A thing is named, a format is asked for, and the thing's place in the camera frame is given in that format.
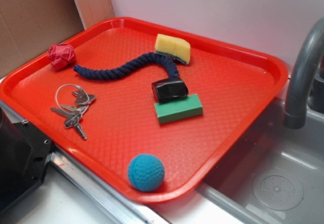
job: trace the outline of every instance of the black object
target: black object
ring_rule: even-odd
[[[318,68],[315,72],[313,85],[308,98],[308,106],[310,109],[320,113],[324,113],[324,75],[320,73],[322,68]]]
[[[12,124],[0,108],[0,215],[43,183],[52,148],[32,123]]]
[[[152,83],[153,94],[160,103],[181,99],[188,95],[188,88],[181,78],[175,76]]]

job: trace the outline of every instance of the keys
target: keys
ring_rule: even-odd
[[[82,88],[78,88],[78,90],[72,92],[72,94],[76,96],[74,102],[76,105],[88,105],[96,99],[96,96],[88,95]]]
[[[62,115],[66,118],[64,121],[64,127],[66,129],[73,127],[76,130],[76,132],[82,137],[82,139],[86,140],[87,135],[83,130],[82,126],[80,125],[79,121],[82,119],[83,114],[88,110],[89,105],[96,99],[96,96],[88,95],[78,85],[72,85],[72,86],[78,89],[77,91],[72,92],[72,94],[77,97],[75,100],[75,104],[78,105],[79,107],[70,106],[70,105],[59,105],[57,101],[57,94],[58,94],[57,91],[55,99],[59,108],[51,107],[50,109],[51,111],[59,115]]]
[[[82,106],[82,107],[74,107],[74,106],[68,106],[65,107],[65,105],[61,105],[62,108],[69,108],[72,109],[72,111],[70,113],[63,111],[62,109],[57,109],[57,108],[51,108],[51,110],[53,112],[56,112],[59,115],[62,115],[64,117],[66,117],[65,121],[64,121],[64,127],[66,129],[74,127],[74,129],[76,130],[76,132],[79,133],[79,135],[82,137],[82,139],[86,140],[87,139],[87,135],[84,132],[82,126],[80,125],[79,121],[81,120],[83,114],[86,112],[86,110],[88,109],[88,105],[86,106]]]

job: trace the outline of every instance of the metal countertop edge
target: metal countertop edge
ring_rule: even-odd
[[[55,148],[50,163],[115,223],[169,223],[149,207],[125,198],[62,150]]]

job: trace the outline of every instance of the green block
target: green block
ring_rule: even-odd
[[[167,103],[154,104],[160,124],[203,114],[203,106],[197,94]]]

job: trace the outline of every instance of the yellow sponge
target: yellow sponge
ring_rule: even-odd
[[[181,38],[159,33],[155,42],[155,51],[158,55],[172,57],[185,65],[190,62],[190,44]]]

